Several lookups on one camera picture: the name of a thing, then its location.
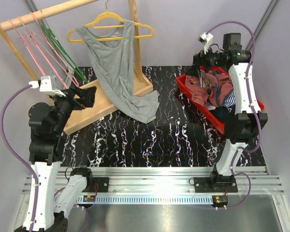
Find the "salmon pink tank top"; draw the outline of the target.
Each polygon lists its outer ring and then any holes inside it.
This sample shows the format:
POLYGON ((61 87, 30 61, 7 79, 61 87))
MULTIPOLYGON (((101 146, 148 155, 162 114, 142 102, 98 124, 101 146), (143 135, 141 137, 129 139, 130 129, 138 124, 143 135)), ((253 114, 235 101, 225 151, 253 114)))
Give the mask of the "salmon pink tank top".
POLYGON ((234 91, 230 76, 217 69, 201 71, 201 77, 186 75, 184 85, 191 94, 192 101, 202 107, 206 107, 208 102, 216 108, 223 107, 225 97, 234 91))

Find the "green hanger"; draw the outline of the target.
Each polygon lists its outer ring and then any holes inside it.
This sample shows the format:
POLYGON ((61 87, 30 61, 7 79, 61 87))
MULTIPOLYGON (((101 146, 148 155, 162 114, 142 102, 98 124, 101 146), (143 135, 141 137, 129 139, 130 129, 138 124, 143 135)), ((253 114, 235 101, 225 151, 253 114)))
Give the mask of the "green hanger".
POLYGON ((53 33, 53 31, 48 26, 48 23, 44 25, 44 23, 41 24, 41 28, 43 30, 43 33, 47 37, 47 39, 52 43, 54 46, 54 49, 58 52, 60 57, 63 59, 63 62, 66 67, 71 68, 74 73, 76 73, 85 83, 88 83, 88 79, 86 78, 83 71, 76 65, 76 63, 73 61, 73 59, 69 56, 69 54, 65 51, 63 46, 61 45, 60 41, 57 39, 56 35, 53 33))

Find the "grey tank top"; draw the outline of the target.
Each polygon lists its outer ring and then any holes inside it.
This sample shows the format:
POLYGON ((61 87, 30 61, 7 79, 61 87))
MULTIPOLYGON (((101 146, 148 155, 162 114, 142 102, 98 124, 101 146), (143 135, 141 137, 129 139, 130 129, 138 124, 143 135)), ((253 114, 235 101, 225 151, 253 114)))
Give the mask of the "grey tank top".
POLYGON ((155 120, 159 93, 154 90, 142 97, 134 95, 134 22, 125 20, 106 36, 94 34, 85 26, 76 32, 89 49, 94 73, 110 101, 141 123, 155 120))

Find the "blue striped tank top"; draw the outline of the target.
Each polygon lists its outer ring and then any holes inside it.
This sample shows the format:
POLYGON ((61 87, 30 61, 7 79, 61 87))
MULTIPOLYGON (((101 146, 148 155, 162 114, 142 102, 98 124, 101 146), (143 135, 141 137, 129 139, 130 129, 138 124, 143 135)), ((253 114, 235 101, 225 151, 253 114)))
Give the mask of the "blue striped tank top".
MULTIPOLYGON (((232 91, 225 97, 222 106, 226 107, 227 109, 230 109, 235 104, 236 104, 235 94, 234 94, 234 91, 232 91)), ((210 102, 208 102, 208 105, 206 106, 206 108, 208 110, 216 109, 216 107, 213 106, 210 102)))

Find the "navy maroon tank top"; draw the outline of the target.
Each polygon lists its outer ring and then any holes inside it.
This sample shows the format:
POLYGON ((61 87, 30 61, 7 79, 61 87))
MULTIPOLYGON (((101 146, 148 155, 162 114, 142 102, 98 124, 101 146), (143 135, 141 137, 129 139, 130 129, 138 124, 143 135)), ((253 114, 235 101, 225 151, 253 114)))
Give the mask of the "navy maroon tank top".
POLYGON ((235 105, 230 107, 217 107, 210 111, 211 114, 220 122, 226 123, 230 121, 235 115, 235 105))

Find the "yellow hanger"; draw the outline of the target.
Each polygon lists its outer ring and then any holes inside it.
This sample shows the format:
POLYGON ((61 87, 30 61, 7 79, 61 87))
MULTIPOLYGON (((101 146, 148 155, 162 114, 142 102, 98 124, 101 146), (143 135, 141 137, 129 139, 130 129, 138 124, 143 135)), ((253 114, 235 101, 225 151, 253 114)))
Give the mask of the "yellow hanger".
MULTIPOLYGON (((155 35, 155 31, 153 29, 153 27, 146 25, 146 24, 141 24, 139 22, 137 22, 137 4, 135 0, 129 0, 128 1, 129 4, 129 11, 130 11, 130 16, 132 17, 132 19, 134 20, 134 26, 135 27, 143 27, 148 29, 151 33, 150 34, 146 34, 146 35, 139 35, 139 34, 135 34, 134 38, 135 39, 143 39, 143 38, 150 38, 153 37, 155 35)), ((114 28, 123 28, 124 25, 123 23, 125 22, 125 19, 121 18, 118 14, 114 13, 114 12, 110 12, 108 9, 104 12, 99 14, 96 19, 93 22, 90 22, 88 24, 85 24, 84 27, 85 28, 95 28, 95 29, 114 29, 114 28), (104 19, 115 19, 118 22, 121 22, 121 24, 118 25, 107 25, 107 26, 97 26, 97 24, 99 24, 102 20, 104 19)), ((71 39, 71 35, 76 32, 75 29, 70 30, 67 33, 67 41, 71 42, 71 43, 82 43, 84 42, 84 40, 72 40, 71 39)))

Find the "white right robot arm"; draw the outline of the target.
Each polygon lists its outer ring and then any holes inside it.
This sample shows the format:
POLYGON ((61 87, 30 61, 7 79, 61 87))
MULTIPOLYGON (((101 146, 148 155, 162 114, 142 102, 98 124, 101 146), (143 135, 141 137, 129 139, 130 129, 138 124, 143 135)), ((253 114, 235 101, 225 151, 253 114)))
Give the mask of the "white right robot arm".
POLYGON ((193 57, 186 73, 184 86, 191 101, 202 107, 233 106, 233 117, 225 123, 226 144, 218 163, 209 177, 194 178, 196 192, 237 192, 234 174, 236 165, 248 143, 260 138, 262 127, 268 121, 254 91, 252 80, 252 53, 243 50, 241 34, 224 35, 223 48, 214 52, 213 35, 204 33, 199 40, 204 49, 193 57))

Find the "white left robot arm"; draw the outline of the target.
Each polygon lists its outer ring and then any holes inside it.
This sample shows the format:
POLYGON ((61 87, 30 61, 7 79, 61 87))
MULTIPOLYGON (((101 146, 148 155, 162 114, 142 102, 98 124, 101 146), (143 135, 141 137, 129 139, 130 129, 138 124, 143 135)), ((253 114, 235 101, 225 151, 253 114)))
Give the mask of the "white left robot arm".
POLYGON ((29 161, 33 174, 27 215, 17 232, 66 231, 80 193, 93 189, 92 171, 74 168, 67 186, 55 198, 55 182, 67 137, 63 130, 73 111, 94 106, 96 91, 96 87, 70 87, 63 90, 63 96, 53 97, 53 106, 39 102, 29 109, 29 161))

